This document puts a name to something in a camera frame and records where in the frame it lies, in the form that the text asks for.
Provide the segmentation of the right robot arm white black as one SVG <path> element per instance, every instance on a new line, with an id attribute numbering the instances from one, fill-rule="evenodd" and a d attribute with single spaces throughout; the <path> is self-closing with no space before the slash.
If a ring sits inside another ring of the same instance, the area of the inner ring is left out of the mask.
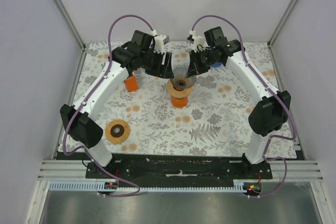
<path id="1" fill-rule="evenodd" d="M 221 63 L 240 80 L 255 104 L 248 117 L 253 131 L 244 153 L 248 161 L 240 166 L 245 178 L 254 178 L 259 173 L 258 164 L 264 161 L 271 133 L 279 131 L 287 122 L 291 96 L 272 85 L 246 55 L 242 42 L 227 40 L 220 27 L 206 31 L 203 36 L 190 30 L 187 39 L 194 47 L 190 52 L 187 76 L 201 75 L 213 64 Z"/>

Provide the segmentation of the ribbed glass coffee dripper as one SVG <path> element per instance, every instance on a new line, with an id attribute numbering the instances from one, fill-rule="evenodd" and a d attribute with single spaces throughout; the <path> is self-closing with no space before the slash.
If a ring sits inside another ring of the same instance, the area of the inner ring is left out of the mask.
<path id="1" fill-rule="evenodd" d="M 187 66 L 177 66 L 173 69 L 173 78 L 170 82 L 177 91 L 191 88 L 196 82 L 196 76 L 187 76 Z"/>

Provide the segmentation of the bamboo ring dripper stand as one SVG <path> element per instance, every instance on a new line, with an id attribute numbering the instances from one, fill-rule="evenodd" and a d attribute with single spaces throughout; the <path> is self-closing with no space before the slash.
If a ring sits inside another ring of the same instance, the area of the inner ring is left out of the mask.
<path id="1" fill-rule="evenodd" d="M 188 88 L 188 89 L 184 89 L 184 90 L 176 90 L 176 89 L 174 89 L 171 81 L 168 80 L 168 82 L 166 84 L 166 90 L 167 90 L 168 94 L 170 94 L 172 97 L 181 99 L 181 98 L 187 97 L 192 92 L 193 88 Z"/>

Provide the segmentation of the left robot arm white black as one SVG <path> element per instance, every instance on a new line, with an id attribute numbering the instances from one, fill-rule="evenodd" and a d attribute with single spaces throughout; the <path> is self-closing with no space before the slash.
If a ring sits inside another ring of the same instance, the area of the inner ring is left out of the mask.
<path id="1" fill-rule="evenodd" d="M 135 70 L 162 79 L 173 77 L 172 54 L 164 49 L 169 42 L 167 35 L 149 34 L 136 30 L 132 39 L 110 52 L 109 61 L 91 87 L 73 105 L 64 104 L 60 109 L 64 138 L 78 141 L 99 163 L 97 171 L 104 178 L 115 174 L 112 154 L 102 140 L 103 129 L 96 123 L 100 110 L 118 85 Z"/>

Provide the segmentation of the orange coffee filter box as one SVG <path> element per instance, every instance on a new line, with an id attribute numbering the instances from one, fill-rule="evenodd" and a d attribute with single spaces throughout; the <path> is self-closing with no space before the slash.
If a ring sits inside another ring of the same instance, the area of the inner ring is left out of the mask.
<path id="1" fill-rule="evenodd" d="M 128 92 L 134 92 L 139 89 L 135 74 L 131 74 L 124 80 L 125 87 Z"/>

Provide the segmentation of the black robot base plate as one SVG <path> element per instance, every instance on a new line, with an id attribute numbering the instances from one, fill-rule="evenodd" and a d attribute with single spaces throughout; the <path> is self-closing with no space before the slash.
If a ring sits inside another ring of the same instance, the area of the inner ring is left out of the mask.
<path id="1" fill-rule="evenodd" d="M 142 188 L 232 187 L 234 180 L 272 179 L 269 163 L 244 157 L 114 154 L 105 169 Z"/>

